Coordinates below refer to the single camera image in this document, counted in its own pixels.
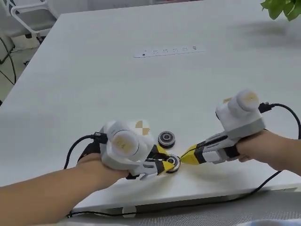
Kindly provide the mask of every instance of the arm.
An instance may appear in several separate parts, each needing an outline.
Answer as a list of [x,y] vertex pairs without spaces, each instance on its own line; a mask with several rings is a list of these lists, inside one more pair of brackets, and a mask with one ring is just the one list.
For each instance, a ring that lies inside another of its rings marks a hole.
[[276,170],[289,170],[301,176],[301,140],[288,139],[267,130],[240,141],[240,161],[255,159]]
[[106,168],[99,154],[90,154],[74,168],[2,187],[0,222],[15,226],[56,223],[91,193],[127,174]]

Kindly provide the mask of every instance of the green leaf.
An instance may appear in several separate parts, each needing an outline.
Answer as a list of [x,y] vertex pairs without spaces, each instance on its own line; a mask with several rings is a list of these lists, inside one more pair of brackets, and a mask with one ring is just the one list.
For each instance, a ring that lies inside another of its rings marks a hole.
[[292,21],[296,19],[300,14],[301,14],[301,0],[296,0],[295,7],[286,17],[288,21]]
[[265,2],[261,3],[262,8],[268,9],[272,1],[273,0],[265,0]]
[[294,7],[294,3],[292,3],[292,2],[289,2],[284,6],[283,12],[286,17],[292,11],[293,7]]
[[283,11],[285,6],[284,0],[272,0],[269,4],[269,16],[271,19],[275,20],[280,13]]

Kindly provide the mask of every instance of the forearm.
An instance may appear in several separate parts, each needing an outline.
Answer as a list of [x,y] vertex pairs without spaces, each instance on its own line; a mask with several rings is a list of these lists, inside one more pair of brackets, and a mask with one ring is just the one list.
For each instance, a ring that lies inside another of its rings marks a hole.
[[0,188],[3,225],[55,223],[97,190],[98,181],[81,168],[61,170]]
[[283,154],[287,170],[301,176],[301,140],[288,139]]

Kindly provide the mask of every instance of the socket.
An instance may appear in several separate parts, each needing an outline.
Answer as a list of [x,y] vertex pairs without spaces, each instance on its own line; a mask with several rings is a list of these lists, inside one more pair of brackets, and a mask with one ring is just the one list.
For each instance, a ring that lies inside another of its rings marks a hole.
[[134,58],[158,57],[175,54],[198,53],[204,51],[205,48],[202,45],[177,46],[171,48],[151,48],[134,54]]

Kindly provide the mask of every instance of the ball bearing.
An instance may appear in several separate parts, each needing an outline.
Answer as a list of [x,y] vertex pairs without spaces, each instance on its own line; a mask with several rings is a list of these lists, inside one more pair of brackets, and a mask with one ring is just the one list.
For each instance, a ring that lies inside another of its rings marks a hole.
[[172,148],[175,144],[175,136],[170,131],[163,131],[158,136],[158,143],[165,149]]
[[180,165],[181,165],[181,159],[179,156],[171,154],[169,156],[169,158],[167,159],[167,161],[169,163],[172,163],[174,165],[174,167],[171,170],[166,171],[166,173],[175,173],[179,170]]

